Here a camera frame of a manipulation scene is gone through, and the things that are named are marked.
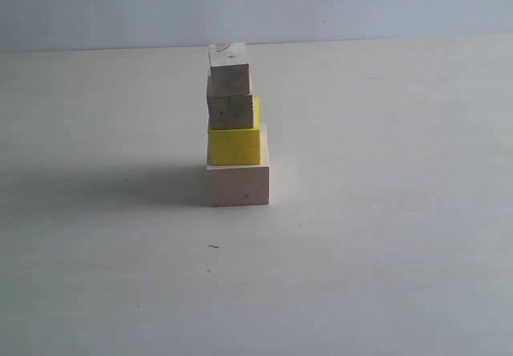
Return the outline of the medium wooden cube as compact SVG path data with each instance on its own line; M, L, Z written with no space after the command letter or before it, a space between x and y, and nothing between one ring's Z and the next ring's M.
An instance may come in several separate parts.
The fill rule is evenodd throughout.
M213 130L249 129L255 125L252 94L219 96L214 94L211 76L207 79L208 126Z

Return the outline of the large wooden cube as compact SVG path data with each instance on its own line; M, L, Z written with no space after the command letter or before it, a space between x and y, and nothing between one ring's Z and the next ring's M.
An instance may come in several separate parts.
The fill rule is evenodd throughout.
M210 166L206 173L211 204L232 207L268 204L270 200L269 165Z

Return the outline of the yellow cube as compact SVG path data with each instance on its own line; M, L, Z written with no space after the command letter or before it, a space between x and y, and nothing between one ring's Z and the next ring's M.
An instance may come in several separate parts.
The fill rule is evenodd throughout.
M266 126L260 120L260 98L253 100L254 126L212 129L208 126L207 162L210 166L269 165Z

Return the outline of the small white wooden cube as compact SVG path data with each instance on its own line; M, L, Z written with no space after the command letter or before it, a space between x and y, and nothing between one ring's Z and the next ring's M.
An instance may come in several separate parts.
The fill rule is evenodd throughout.
M214 43L208 46L209 94L211 96L248 95L251 74L245 43Z

